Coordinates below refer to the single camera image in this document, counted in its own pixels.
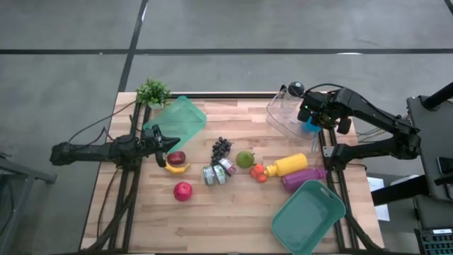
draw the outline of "plant pot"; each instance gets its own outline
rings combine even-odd
[[[148,103],[151,109],[164,109],[164,105],[161,103]]]

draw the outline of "green plant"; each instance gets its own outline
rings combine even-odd
[[[138,103],[160,104],[165,106],[169,97],[170,90],[167,89],[166,84],[162,81],[147,79],[147,81],[137,89]]]

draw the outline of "gray floor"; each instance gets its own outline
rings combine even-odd
[[[140,0],[0,0],[0,50],[127,49]],[[137,48],[445,48],[453,15],[443,0],[150,0]],[[0,55],[0,150],[59,174],[33,189],[11,254],[76,251],[98,164],[55,167],[52,145],[112,113],[126,55]],[[406,112],[405,99],[451,80],[453,55],[146,56],[133,59],[126,91],[147,77],[173,91],[275,91],[348,86],[375,105]],[[93,139],[101,126],[79,142]],[[359,120],[359,131],[369,125]],[[408,175],[420,162],[368,159],[369,172]],[[414,249],[413,235],[383,228],[386,246]]]

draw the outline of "clear plastic container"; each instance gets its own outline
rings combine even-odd
[[[205,128],[206,115],[187,97],[180,96],[146,123],[143,128],[150,129],[155,124],[159,125],[162,135],[181,139],[168,151],[171,153],[177,151],[197,132]]]
[[[268,112],[266,122],[286,137],[312,140],[321,128],[314,126],[311,123],[303,123],[302,121],[297,120],[299,106],[302,101],[298,102],[295,106],[296,110],[292,111],[290,115],[282,114],[282,107],[285,107],[282,106],[285,102],[285,94],[286,89],[281,90],[268,106],[266,106],[266,111]]]
[[[295,81],[292,82],[283,96],[280,112],[283,116],[290,117],[299,106],[301,96],[304,93],[304,86],[302,83]]]

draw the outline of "lime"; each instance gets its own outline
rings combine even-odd
[[[236,164],[241,168],[248,168],[253,166],[255,162],[255,157],[251,152],[239,152],[236,157]]]

